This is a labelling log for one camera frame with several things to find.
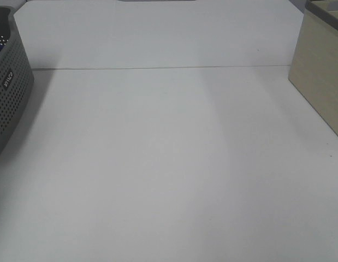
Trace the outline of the beige storage box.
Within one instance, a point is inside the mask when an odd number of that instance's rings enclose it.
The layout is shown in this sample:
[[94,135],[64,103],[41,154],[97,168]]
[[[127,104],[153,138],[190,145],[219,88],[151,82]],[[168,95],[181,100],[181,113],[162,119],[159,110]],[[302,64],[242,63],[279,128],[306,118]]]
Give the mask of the beige storage box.
[[338,1],[306,1],[288,79],[338,136]]

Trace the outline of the grey perforated plastic basket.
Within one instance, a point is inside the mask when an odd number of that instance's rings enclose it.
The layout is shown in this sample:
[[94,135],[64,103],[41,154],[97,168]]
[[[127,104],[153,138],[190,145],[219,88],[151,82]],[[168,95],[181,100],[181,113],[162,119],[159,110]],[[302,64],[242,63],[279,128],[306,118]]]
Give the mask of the grey perforated plastic basket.
[[26,50],[14,19],[15,9],[0,6],[0,155],[15,131],[34,84]]

